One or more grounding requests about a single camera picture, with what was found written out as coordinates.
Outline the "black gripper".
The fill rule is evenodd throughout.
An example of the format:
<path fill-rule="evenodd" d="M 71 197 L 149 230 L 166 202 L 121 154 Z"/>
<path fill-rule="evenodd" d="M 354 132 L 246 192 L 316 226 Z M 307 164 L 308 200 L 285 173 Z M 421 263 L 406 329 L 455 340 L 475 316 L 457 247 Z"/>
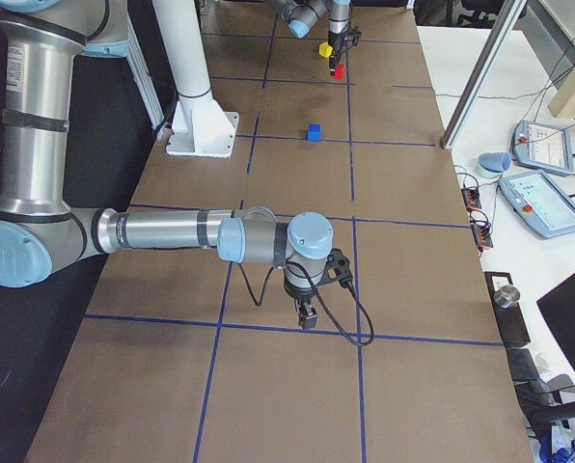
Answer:
<path fill-rule="evenodd" d="M 284 290 L 295 300 L 294 307 L 298 315 L 298 325 L 305 330 L 314 329 L 317 323 L 317 312 L 310 301 L 318 294 L 317 287 L 299 287 L 288 279 L 284 279 Z"/>
<path fill-rule="evenodd" d="M 337 67 L 342 65 L 342 53 L 346 48 L 346 36 L 346 30 L 340 31 L 339 33 L 328 32 L 328 43 L 332 47 L 332 54 L 329 57 L 330 73 L 336 73 Z"/>

